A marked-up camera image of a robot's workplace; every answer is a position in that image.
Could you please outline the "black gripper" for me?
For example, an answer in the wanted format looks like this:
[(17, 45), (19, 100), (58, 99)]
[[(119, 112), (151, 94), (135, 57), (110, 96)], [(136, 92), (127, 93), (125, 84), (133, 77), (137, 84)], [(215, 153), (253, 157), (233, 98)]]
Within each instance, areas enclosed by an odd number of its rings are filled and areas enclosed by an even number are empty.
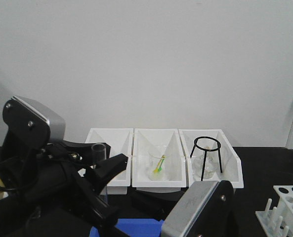
[(128, 157), (108, 158), (95, 154), (97, 143), (60, 141), (47, 145), (46, 153), (36, 153), (28, 165), (27, 177), (19, 156), (0, 162), (0, 237), (19, 228), (28, 229), (32, 219), (56, 207), (96, 227), (102, 237), (122, 237), (117, 230), (118, 208), (99, 197), (107, 184), (126, 170)]

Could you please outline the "robot arm link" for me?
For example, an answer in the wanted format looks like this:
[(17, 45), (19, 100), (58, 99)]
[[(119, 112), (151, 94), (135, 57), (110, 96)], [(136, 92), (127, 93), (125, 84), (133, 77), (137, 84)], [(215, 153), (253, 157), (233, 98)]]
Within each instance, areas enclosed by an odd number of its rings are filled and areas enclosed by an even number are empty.
[(65, 120), (33, 99), (13, 96), (3, 107), (2, 118), (8, 126), (1, 150), (3, 160), (25, 157), (64, 138)]
[(196, 181), (185, 192), (134, 191), (134, 208), (163, 220), (162, 237), (239, 237), (230, 181)]

